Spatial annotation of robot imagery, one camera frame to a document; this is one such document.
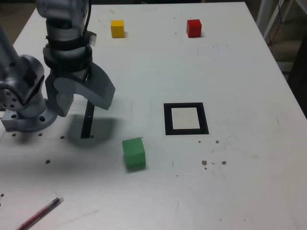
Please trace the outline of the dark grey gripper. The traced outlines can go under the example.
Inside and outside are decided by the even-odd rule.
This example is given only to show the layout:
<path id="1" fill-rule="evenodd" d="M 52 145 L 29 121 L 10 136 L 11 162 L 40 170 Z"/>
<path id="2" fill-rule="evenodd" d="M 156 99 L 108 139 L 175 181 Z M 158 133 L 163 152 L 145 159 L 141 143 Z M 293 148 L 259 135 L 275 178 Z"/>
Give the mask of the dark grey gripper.
<path id="1" fill-rule="evenodd" d="M 115 93 L 112 81 L 95 63 L 82 70 L 62 66 L 49 74 L 45 85 L 49 106 L 61 117 L 68 114 L 75 94 L 83 96 L 97 107 L 108 110 Z"/>

